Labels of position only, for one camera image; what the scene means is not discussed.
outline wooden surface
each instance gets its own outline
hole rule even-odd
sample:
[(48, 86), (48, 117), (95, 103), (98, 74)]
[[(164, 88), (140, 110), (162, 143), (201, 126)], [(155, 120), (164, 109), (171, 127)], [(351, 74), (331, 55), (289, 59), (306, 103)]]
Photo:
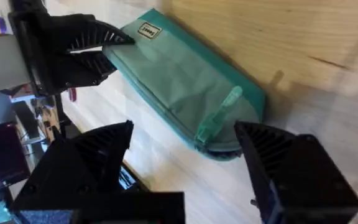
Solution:
[[(268, 93), (266, 123), (318, 137), (358, 193), (358, 1), (50, 0), (52, 14), (86, 12), (123, 26), (156, 7)], [(188, 223), (258, 223), (243, 159), (187, 149), (119, 72), (63, 94), (82, 130), (131, 119), (126, 161), (154, 190), (184, 190)]]

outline screw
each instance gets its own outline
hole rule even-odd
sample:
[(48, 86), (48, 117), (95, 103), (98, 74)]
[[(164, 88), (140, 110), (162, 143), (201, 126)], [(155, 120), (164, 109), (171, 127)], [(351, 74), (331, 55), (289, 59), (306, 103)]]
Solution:
[(307, 137), (306, 137), (306, 140), (307, 140), (307, 141), (314, 141), (314, 137), (313, 137), (313, 136), (307, 136)]
[(78, 189), (77, 192), (79, 194), (85, 194), (85, 193), (89, 193), (91, 191), (91, 187), (89, 185), (81, 185)]
[(27, 195), (29, 195), (29, 194), (34, 194), (34, 193), (36, 193), (36, 191), (37, 191), (37, 187), (36, 187), (34, 184), (30, 184), (30, 185), (27, 187), (27, 189), (26, 189), (26, 191), (25, 191), (25, 194), (27, 194)]

